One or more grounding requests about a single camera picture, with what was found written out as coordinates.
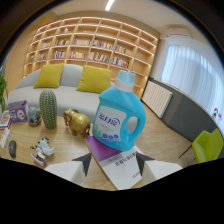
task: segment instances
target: gold elephant figurine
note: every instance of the gold elephant figurine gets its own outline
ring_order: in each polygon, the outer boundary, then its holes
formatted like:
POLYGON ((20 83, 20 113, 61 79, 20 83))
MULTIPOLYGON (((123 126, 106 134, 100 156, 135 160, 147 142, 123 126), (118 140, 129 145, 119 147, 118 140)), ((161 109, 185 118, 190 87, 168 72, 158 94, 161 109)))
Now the gold elephant figurine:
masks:
POLYGON ((90 120, 85 114, 79 113, 77 110, 68 109, 64 112, 65 125, 69 126, 73 135, 80 133, 84 138, 89 135, 90 120))

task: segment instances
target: bottle cap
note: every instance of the bottle cap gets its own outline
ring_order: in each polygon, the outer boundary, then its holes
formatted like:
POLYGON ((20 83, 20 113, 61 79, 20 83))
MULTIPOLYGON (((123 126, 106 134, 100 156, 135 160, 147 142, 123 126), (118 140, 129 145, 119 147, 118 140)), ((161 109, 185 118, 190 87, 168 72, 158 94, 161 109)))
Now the bottle cap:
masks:
POLYGON ((120 70, 115 80, 114 87, 121 91, 132 92, 135 85, 134 79, 134 73, 120 70))

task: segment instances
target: ceiling light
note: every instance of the ceiling light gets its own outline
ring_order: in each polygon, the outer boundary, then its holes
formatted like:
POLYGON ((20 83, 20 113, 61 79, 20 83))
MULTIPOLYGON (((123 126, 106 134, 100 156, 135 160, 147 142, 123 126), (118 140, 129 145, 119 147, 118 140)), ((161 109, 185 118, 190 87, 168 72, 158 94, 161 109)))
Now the ceiling light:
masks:
POLYGON ((109 2, 107 3, 107 6, 105 8, 106 11, 110 10, 111 5, 113 4, 114 0, 109 0, 109 2))

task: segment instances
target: blue detergent bottle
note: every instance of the blue detergent bottle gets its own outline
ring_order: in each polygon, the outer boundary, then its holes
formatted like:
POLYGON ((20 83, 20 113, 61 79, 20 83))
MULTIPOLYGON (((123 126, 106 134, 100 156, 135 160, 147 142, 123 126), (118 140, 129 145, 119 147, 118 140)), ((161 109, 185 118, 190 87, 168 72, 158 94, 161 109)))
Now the blue detergent bottle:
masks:
POLYGON ((120 70, 114 86, 99 95, 99 106, 93 123, 93 136, 103 144, 128 151, 145 126, 145 110, 133 93, 135 74, 120 70), (137 117, 135 130, 130 133, 128 120, 137 117))

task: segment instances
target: air conditioner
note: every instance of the air conditioner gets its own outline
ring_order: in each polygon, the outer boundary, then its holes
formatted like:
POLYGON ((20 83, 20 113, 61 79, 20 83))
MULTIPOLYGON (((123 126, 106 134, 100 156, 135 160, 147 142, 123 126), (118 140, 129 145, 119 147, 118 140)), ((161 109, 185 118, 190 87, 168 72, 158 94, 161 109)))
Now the air conditioner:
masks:
POLYGON ((168 37, 191 38, 190 32, 186 28, 180 28, 180 27, 168 28, 166 35, 168 37))

